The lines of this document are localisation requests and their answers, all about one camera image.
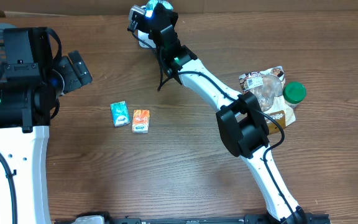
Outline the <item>green blue tissue packet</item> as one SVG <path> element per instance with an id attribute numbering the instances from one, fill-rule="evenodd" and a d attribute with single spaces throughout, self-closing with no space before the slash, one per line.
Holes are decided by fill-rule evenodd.
<path id="1" fill-rule="evenodd" d="M 125 101 L 112 103 L 111 113 L 115 127 L 125 126 L 131 122 L 127 103 Z"/>

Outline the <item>orange tissue packet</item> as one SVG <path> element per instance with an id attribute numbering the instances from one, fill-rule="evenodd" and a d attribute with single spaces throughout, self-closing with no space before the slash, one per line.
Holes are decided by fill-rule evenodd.
<path id="1" fill-rule="evenodd" d="M 132 132 L 136 134 L 147 134 L 149 132 L 150 111 L 134 110 L 132 119 Z"/>

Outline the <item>brown bread snack bag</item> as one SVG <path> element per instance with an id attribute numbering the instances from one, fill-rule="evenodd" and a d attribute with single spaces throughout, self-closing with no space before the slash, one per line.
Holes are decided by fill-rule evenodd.
<path id="1" fill-rule="evenodd" d="M 251 92 L 263 113 L 273 118 L 283 129 L 296 121 L 293 108 L 285 103 L 283 87 L 285 73 L 282 66 L 239 76 L 243 94 Z"/>

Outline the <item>green lid white jar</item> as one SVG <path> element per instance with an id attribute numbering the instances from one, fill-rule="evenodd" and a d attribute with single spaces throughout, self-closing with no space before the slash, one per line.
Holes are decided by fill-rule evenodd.
<path id="1" fill-rule="evenodd" d="M 297 107 L 306 97 L 307 91 L 303 84 L 291 82 L 283 89 L 283 97 L 288 106 Z"/>

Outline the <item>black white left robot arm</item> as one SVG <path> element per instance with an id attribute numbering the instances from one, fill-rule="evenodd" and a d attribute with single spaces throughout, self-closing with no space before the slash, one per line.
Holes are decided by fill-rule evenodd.
<path id="1" fill-rule="evenodd" d="M 77 51 L 52 51 L 48 27 L 2 31 L 0 223 L 50 223 L 46 153 L 59 98 L 92 82 Z"/>

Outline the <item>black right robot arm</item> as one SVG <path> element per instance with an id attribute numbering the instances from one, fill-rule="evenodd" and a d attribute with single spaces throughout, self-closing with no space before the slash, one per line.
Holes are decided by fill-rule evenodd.
<path id="1" fill-rule="evenodd" d="M 202 61 L 185 45 L 175 32 L 178 14 L 158 2 L 153 9 L 131 9 L 135 28 L 148 35 L 156 48 L 160 73 L 167 80 L 193 90 L 216 112 L 221 141 L 235 157 L 249 168 L 267 206 L 271 223 L 306 223 L 307 217 L 291 196 L 275 165 L 268 135 L 267 121 L 257 98 L 241 94 L 226 86 L 209 72 Z"/>

